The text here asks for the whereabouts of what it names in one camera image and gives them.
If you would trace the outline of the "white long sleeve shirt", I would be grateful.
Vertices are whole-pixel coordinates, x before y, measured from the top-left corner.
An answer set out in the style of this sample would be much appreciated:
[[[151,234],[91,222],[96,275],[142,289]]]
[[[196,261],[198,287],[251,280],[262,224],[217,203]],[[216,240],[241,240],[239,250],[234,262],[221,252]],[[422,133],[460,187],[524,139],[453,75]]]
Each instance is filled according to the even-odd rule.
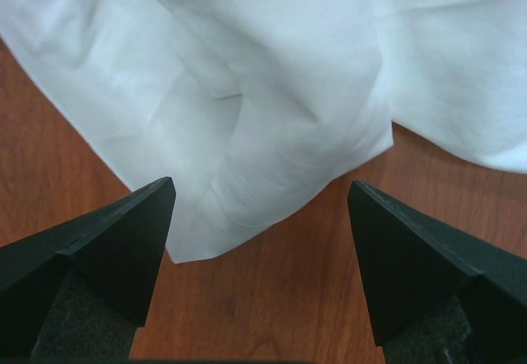
[[[526,171],[526,0],[1,0],[1,37],[130,189],[172,178],[175,263],[291,216],[393,124]]]

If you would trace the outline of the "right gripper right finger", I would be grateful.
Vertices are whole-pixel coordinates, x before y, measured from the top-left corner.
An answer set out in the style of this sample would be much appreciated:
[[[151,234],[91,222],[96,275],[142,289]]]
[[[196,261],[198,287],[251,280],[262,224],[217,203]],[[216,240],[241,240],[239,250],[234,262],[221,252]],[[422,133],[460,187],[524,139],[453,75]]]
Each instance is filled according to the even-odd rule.
[[[526,262],[357,180],[352,236],[387,360],[523,360]]]

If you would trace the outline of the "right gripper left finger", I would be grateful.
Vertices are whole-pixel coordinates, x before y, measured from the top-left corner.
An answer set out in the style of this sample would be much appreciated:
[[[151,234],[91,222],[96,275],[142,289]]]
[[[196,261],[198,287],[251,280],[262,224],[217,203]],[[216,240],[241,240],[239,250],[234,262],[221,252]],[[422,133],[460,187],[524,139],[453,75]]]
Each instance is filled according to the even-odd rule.
[[[1,355],[126,358],[175,204],[169,177],[1,249]]]

